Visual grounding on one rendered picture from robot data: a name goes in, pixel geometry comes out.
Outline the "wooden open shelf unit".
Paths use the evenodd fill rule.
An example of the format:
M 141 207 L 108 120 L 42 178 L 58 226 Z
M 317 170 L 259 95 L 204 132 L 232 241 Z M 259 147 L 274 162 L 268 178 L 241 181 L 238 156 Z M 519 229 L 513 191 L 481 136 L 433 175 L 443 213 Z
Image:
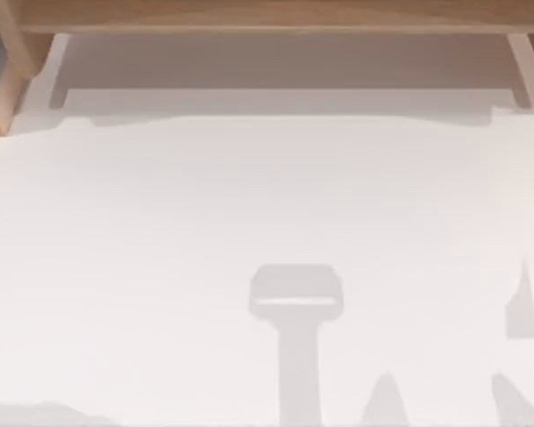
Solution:
M 0 0 L 0 136 L 8 134 L 28 83 L 43 69 L 52 35 L 22 28 L 28 0 Z

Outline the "wooden cupboard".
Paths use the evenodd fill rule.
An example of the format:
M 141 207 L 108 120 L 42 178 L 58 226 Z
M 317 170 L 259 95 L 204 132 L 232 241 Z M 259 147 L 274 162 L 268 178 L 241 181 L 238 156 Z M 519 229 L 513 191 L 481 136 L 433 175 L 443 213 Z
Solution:
M 357 35 L 525 35 L 534 52 L 534 0 L 0 0 L 0 34 L 27 78 L 57 36 L 113 42 L 129 62 L 189 39 Z

